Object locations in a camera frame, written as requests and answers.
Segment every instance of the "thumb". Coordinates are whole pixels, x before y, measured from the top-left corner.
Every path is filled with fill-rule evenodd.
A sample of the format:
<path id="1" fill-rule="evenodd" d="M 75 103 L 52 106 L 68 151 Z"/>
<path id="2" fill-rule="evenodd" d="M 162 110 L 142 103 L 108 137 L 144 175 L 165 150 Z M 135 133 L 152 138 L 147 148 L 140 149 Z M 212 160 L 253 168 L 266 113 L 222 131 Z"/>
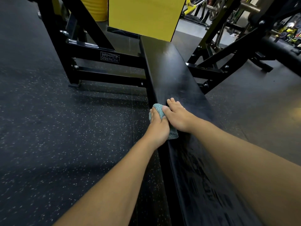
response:
<path id="1" fill-rule="evenodd" d="M 162 111 L 164 112 L 165 116 L 170 119 L 173 116 L 173 111 L 170 110 L 170 108 L 168 106 L 163 106 L 162 107 Z"/>

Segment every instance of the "towel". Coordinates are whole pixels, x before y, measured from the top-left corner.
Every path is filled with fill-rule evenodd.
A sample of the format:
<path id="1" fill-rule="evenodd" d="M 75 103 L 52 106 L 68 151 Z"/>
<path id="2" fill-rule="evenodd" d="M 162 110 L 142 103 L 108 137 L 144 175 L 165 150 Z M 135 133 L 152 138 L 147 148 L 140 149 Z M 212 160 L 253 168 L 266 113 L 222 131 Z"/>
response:
<path id="1" fill-rule="evenodd" d="M 158 111 L 158 113 L 160 115 L 160 118 L 162 120 L 162 118 L 164 117 L 164 112 L 162 111 L 162 106 L 163 105 L 161 105 L 161 104 L 154 104 L 153 106 Z M 170 129 L 170 132 L 169 132 L 169 136 L 168 136 L 167 139 L 168 140 L 177 139 L 179 137 L 178 131 L 170 123 L 169 123 L 169 129 Z"/>

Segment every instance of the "rubber gym floor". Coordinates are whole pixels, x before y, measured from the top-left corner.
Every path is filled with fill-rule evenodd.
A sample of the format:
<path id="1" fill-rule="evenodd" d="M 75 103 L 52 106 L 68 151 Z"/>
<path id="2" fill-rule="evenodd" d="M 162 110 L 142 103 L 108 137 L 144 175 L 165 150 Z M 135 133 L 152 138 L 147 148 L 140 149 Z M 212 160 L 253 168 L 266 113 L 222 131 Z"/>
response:
<path id="1" fill-rule="evenodd" d="M 96 82 L 68 87 L 35 4 L 0 0 L 0 8 L 0 224 L 51 225 L 142 137 L 146 91 Z M 119 52 L 139 52 L 137 39 L 106 35 Z M 199 41 L 178 31 L 172 39 L 185 61 Z M 206 98 L 225 131 L 301 165 L 301 78 L 269 64 L 273 71 L 263 73 L 248 61 Z M 156 152 L 130 225 L 170 225 Z"/>

